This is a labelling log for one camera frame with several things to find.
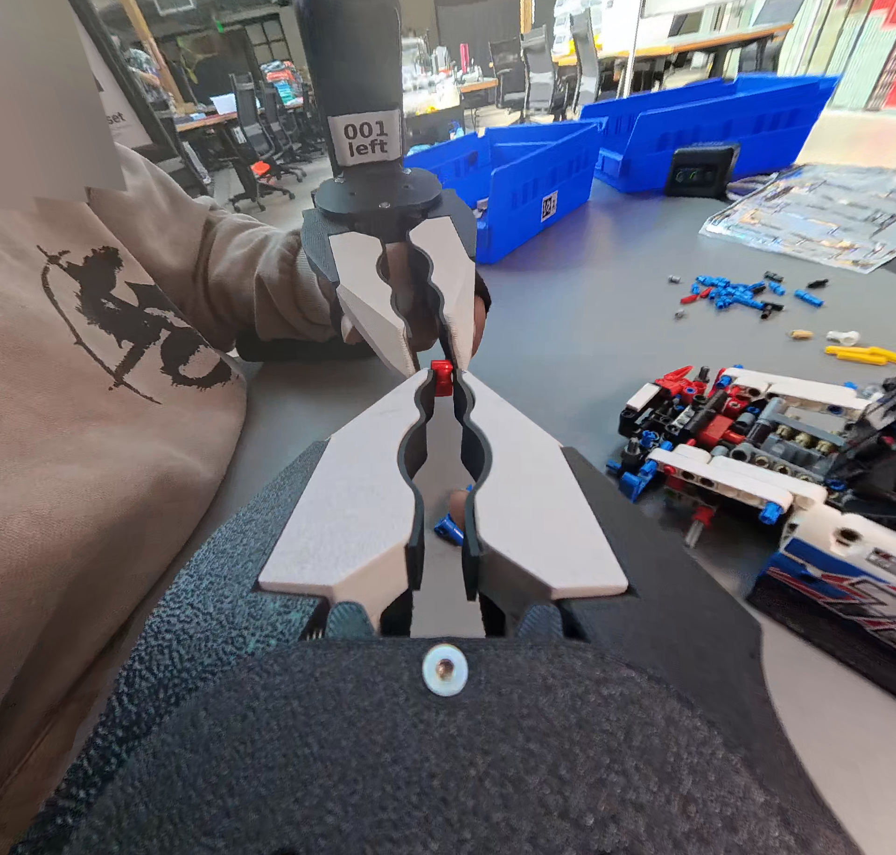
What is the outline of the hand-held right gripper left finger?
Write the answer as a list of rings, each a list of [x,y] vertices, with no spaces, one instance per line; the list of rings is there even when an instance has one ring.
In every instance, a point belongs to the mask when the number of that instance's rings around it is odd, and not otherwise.
[[[383,614],[420,589],[431,369],[405,380],[327,439],[257,583],[264,592],[356,603],[380,633]]]

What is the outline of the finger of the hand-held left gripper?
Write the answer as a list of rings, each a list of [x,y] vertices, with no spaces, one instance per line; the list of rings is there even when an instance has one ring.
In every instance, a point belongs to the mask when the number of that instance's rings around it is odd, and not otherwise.
[[[442,349],[459,371],[469,370],[476,332],[476,267],[454,220],[427,218],[407,235],[412,252],[422,258],[423,290],[437,321]]]
[[[360,233],[333,236],[330,246],[339,277],[334,305],[342,312],[343,342],[367,344],[397,373],[415,375],[418,353],[427,349],[419,255],[407,243],[384,244]]]

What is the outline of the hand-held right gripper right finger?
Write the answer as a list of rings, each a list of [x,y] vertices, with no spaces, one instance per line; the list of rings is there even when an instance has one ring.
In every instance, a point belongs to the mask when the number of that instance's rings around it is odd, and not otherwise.
[[[531,606],[628,593],[562,443],[469,371],[455,376],[454,413],[473,480],[463,579],[486,636],[503,637]]]

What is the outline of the person's left forearm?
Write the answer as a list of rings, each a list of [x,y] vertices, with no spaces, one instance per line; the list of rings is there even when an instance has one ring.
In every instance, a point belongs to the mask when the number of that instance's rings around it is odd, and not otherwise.
[[[231,352],[248,333],[263,343],[342,337],[299,231],[230,214],[207,198],[191,207],[199,239],[180,311],[212,346]]]

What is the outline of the grey desk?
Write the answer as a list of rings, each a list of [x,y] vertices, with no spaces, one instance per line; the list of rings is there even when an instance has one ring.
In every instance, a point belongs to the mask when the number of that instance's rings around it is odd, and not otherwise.
[[[691,363],[819,381],[868,383],[886,374],[823,353],[832,330],[894,346],[894,262],[867,276],[832,272],[814,309],[788,295],[778,317],[716,312],[674,320],[697,274],[758,280],[770,269],[801,286],[826,271],[700,235],[710,200],[626,197],[594,184],[590,200],[481,273],[493,303],[472,371],[493,391],[603,469],[619,442],[618,414],[645,380]],[[793,329],[814,339],[789,338]],[[216,499],[186,545],[203,541],[312,442],[365,410],[395,382],[375,359],[245,365],[243,435]],[[694,558],[738,598],[769,539],[755,520],[719,514]],[[414,634],[473,637],[457,552],[427,529]],[[894,698],[763,615],[763,667],[787,733],[832,811],[865,853],[894,853]]]

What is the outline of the person's left hand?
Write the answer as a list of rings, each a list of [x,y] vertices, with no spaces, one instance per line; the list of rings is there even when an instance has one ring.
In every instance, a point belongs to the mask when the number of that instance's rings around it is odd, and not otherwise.
[[[491,295],[482,277],[476,273],[473,302],[474,331],[471,356],[475,356],[482,342],[487,324],[488,312],[491,308]]]

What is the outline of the blue bin with square label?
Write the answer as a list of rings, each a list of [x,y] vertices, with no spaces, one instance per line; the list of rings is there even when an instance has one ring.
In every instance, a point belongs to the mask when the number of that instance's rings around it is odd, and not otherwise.
[[[605,122],[527,123],[468,133],[405,157],[474,211],[476,261],[499,262],[590,196]]]

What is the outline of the black office chair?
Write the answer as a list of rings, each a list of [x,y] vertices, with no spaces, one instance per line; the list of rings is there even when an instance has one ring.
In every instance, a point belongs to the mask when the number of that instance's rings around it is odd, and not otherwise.
[[[565,98],[557,89],[556,69],[546,26],[521,34],[521,57],[525,70],[524,111],[527,115],[550,115],[561,119]]]
[[[497,81],[496,107],[522,116],[526,99],[525,66],[520,35],[489,42],[491,68]]]
[[[284,177],[294,177],[297,182],[302,182],[304,174],[298,166],[288,162],[279,142],[263,122],[252,76],[231,73],[230,84],[237,111],[231,132],[236,152],[233,168],[243,187],[230,198],[230,206],[239,214],[241,204],[246,202],[263,212],[263,199],[267,196],[279,193],[290,201],[296,200],[296,193],[282,186],[280,181]]]
[[[573,16],[570,33],[577,67],[573,109],[580,114],[586,105],[598,101],[601,90],[602,70],[590,7]]]

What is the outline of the toy brick car model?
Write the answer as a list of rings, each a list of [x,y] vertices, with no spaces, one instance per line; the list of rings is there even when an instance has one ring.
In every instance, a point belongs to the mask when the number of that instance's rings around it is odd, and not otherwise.
[[[720,507],[780,536],[745,598],[895,693],[894,377],[860,389],[722,368],[678,368],[619,414],[607,469],[636,502],[662,482],[690,510],[694,547]]]

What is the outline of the framed white sign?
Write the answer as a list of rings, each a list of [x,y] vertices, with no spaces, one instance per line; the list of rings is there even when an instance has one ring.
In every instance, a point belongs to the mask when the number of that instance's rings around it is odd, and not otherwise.
[[[121,81],[114,45],[103,26],[90,21],[85,10],[72,4],[72,13],[113,140],[134,151],[145,151],[153,140],[140,119],[141,103],[134,103],[131,88]]]

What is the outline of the person's beige hoodie torso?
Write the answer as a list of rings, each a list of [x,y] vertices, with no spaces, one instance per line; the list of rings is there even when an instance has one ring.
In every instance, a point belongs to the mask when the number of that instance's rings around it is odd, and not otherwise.
[[[118,146],[125,189],[2,211],[2,835],[36,813],[103,653],[196,529],[237,442],[224,354],[252,227]]]

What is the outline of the black charging dock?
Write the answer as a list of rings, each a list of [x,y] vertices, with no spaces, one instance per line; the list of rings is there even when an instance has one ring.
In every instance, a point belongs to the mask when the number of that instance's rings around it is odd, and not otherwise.
[[[728,185],[740,154],[736,142],[681,146],[671,156],[664,195],[728,201]]]

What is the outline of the pile of small brick pins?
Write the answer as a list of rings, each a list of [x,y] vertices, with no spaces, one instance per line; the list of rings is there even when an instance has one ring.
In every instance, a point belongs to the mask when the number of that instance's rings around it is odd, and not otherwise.
[[[766,271],[759,280],[748,283],[724,276],[698,275],[678,301],[681,308],[677,311],[676,318],[680,320],[685,316],[685,308],[705,302],[711,304],[717,312],[739,306],[756,312],[760,320],[768,320],[785,311],[785,298],[788,295],[812,308],[824,306],[825,301],[818,292],[828,285],[829,279],[814,279],[796,289],[789,289],[786,282],[782,275],[773,271]]]

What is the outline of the long blue plastic bin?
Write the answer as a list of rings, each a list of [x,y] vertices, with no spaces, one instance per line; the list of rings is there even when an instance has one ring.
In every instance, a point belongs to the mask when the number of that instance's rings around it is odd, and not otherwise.
[[[795,163],[840,76],[747,73],[585,106],[599,128],[595,177],[624,193],[662,190],[674,153],[735,143],[732,177],[776,172]]]

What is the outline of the shiny sticker sheet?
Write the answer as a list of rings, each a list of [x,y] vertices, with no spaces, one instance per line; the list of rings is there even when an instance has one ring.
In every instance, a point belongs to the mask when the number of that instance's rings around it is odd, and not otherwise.
[[[730,200],[700,234],[867,275],[895,259],[895,171],[791,167]]]

